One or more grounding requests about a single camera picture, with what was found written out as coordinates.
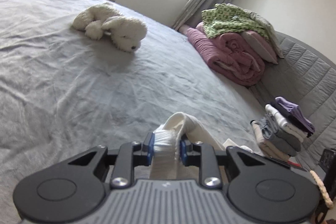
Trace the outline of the black folded garment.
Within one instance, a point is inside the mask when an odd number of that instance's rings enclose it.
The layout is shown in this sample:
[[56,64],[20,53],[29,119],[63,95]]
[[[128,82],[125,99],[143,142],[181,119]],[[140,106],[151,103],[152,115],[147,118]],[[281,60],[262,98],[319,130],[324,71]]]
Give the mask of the black folded garment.
[[296,121],[294,118],[289,117],[288,114],[282,109],[280,106],[276,105],[275,100],[270,103],[274,108],[276,108],[290,123],[295,125],[297,128],[301,129],[304,132],[308,133],[308,137],[313,135],[312,133],[308,132],[307,129],[305,129],[298,121]]

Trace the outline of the white folded garment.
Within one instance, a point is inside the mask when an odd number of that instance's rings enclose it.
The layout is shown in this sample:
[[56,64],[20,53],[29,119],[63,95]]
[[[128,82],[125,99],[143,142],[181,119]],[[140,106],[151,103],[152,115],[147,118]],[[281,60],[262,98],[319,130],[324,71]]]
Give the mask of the white folded garment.
[[308,137],[308,133],[302,131],[301,129],[297,128],[295,125],[290,123],[276,108],[274,108],[270,104],[265,105],[266,113],[270,114],[275,121],[277,122],[278,126],[287,132],[288,134],[293,135],[296,137],[301,143]]

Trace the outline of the pink rolled quilt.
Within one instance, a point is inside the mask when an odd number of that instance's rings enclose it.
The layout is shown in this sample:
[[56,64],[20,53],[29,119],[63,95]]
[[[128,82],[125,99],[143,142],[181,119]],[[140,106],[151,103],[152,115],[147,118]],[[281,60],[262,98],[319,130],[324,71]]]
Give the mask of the pink rolled quilt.
[[241,35],[228,32],[209,39],[200,30],[187,25],[181,26],[179,32],[187,36],[213,71],[242,86],[253,86],[261,80],[265,63]]

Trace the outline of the white knit garment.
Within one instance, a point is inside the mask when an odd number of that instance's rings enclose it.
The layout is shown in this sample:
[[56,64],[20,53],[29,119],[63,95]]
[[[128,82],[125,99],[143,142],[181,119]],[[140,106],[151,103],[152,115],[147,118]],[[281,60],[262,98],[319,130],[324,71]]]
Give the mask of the white knit garment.
[[154,131],[154,156],[151,162],[150,179],[183,180],[199,178],[199,169],[184,166],[181,162],[180,141],[187,137],[191,142],[201,141],[213,146],[215,150],[226,150],[238,145],[231,139],[221,143],[212,136],[202,123],[192,115],[178,112]]

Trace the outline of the beige folded garment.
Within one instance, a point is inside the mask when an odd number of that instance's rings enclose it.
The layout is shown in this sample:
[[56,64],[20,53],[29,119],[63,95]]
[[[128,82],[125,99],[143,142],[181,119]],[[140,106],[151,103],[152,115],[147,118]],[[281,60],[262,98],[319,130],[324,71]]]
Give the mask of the beige folded garment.
[[264,155],[266,155],[267,157],[273,157],[273,158],[276,158],[276,159],[279,159],[285,162],[289,160],[290,156],[288,154],[285,154],[282,151],[280,151],[278,148],[276,148],[275,145],[273,145],[270,141],[266,140],[263,137],[258,121],[253,120],[251,122],[251,126],[255,134],[257,145],[262,150]]

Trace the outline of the blue-grey folded sweater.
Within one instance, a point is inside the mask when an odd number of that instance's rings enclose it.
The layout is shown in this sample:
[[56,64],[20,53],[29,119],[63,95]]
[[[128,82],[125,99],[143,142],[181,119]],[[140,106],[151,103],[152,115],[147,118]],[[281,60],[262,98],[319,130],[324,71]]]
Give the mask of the blue-grey folded sweater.
[[272,140],[278,133],[279,126],[270,114],[265,114],[261,119],[256,121],[256,124],[259,126],[265,139]]

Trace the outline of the grey quilted headboard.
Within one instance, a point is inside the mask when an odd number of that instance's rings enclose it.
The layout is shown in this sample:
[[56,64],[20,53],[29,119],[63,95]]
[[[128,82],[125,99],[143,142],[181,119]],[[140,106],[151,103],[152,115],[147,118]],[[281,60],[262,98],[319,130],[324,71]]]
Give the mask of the grey quilted headboard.
[[296,160],[315,169],[323,150],[335,148],[335,64],[298,39],[281,32],[276,36],[284,57],[266,64],[261,80],[249,90],[262,106],[278,96],[300,106],[315,133],[303,142]]

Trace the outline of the dark grey folded sweater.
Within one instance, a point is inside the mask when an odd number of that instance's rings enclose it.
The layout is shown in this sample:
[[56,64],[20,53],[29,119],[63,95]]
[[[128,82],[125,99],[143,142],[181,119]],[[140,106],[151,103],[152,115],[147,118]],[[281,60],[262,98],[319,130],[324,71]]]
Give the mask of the dark grey folded sweater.
[[280,128],[275,138],[269,141],[275,145],[276,148],[289,156],[296,156],[301,151],[301,142]]

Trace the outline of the grey bed sheet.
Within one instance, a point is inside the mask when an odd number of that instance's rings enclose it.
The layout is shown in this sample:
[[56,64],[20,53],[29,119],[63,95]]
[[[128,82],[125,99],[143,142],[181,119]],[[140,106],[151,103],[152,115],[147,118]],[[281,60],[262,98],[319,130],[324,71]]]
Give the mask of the grey bed sheet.
[[96,145],[142,140],[172,114],[258,151],[250,121],[263,110],[213,72],[187,38],[126,7],[147,36],[135,53],[72,27],[102,0],[1,0],[1,223],[17,223],[24,177]]

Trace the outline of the grey pillow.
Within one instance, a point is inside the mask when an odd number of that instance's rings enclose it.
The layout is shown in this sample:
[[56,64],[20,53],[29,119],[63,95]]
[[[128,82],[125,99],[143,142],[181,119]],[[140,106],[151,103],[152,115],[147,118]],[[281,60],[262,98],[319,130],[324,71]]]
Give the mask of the grey pillow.
[[258,24],[260,30],[243,31],[240,35],[264,61],[278,64],[278,58],[283,59],[284,56],[272,24],[253,11],[243,11],[244,15]]

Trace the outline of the white plush dog toy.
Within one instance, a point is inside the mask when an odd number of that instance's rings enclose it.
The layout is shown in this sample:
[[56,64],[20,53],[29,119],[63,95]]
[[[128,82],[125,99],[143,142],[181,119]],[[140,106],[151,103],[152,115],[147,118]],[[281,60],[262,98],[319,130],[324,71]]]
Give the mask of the white plush dog toy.
[[137,51],[147,35],[142,20],[122,14],[110,3],[93,5],[80,12],[72,27],[92,40],[109,35],[116,48],[129,53]]

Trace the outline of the lavender folded garment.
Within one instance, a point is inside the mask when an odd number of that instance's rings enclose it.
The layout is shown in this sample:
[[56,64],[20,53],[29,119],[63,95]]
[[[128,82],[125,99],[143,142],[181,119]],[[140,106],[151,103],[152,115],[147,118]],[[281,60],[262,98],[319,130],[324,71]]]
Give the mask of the lavender folded garment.
[[289,117],[292,117],[298,121],[305,129],[307,129],[308,132],[312,134],[315,132],[314,125],[304,116],[299,105],[290,102],[283,97],[276,97],[274,100],[277,106],[280,106],[282,109],[284,109]]

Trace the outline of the orange book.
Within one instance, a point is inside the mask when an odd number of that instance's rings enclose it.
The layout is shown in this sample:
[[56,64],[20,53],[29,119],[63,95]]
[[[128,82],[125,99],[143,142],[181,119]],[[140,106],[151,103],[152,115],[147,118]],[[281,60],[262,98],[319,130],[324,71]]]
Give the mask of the orange book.
[[290,157],[289,160],[287,161],[289,165],[295,166],[296,168],[301,168],[301,164],[297,162],[297,160],[294,157]]

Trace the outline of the green patterned cloth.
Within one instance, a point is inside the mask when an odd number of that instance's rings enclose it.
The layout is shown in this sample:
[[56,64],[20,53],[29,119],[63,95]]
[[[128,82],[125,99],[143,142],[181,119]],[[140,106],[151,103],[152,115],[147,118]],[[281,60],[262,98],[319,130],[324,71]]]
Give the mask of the green patterned cloth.
[[202,11],[202,23],[208,38],[216,38],[225,33],[254,31],[263,38],[269,36],[265,28],[252,19],[243,9],[229,4],[216,4],[213,9]]

